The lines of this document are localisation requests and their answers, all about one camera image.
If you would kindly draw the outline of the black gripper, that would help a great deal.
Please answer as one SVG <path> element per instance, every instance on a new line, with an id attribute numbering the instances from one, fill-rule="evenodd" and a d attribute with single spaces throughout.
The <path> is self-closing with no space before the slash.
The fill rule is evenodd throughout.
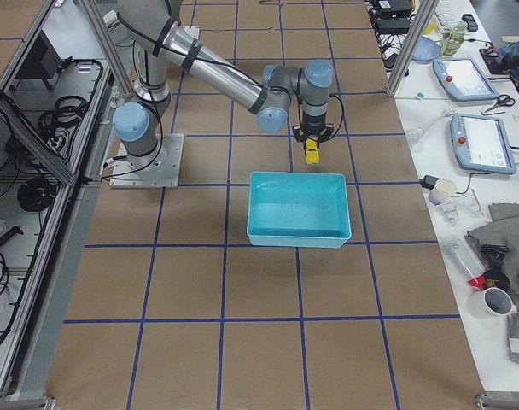
<path id="1" fill-rule="evenodd" d="M 301 143 L 311 139 L 321 144 L 330 141 L 334 136 L 334 126 L 326 123 L 326 114 L 303 114 L 300 124 L 293 126 L 292 131 L 295 140 Z"/>

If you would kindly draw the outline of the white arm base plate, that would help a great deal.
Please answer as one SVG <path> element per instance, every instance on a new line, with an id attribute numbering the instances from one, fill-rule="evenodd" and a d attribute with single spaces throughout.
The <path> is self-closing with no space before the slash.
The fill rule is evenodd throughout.
<path id="1" fill-rule="evenodd" d="M 145 167 L 155 156 L 155 151 L 139 159 L 127 156 L 122 161 L 114 163 L 114 173 L 109 185 L 115 189 L 148 189 L 148 188 L 177 188 L 180 165 L 184 148 L 184 135 L 180 133 L 165 134 L 163 138 L 156 134 L 158 141 L 162 140 L 162 148 L 155 161 Z"/>

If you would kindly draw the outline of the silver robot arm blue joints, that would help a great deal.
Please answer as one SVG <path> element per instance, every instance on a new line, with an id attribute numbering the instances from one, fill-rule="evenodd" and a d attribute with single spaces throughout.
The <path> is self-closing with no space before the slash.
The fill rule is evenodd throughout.
<path id="1" fill-rule="evenodd" d="M 160 103 L 170 96 L 166 72 L 172 63 L 255 115 L 266 133 L 285 126 L 293 99 L 300 103 L 298 125 L 303 114 L 327 114 L 333 80 L 328 61 L 313 60 L 303 68 L 269 65 L 256 81 L 189 36 L 181 25 L 180 8 L 179 1 L 119 3 L 117 18 L 141 53 L 134 86 L 139 99 Z"/>

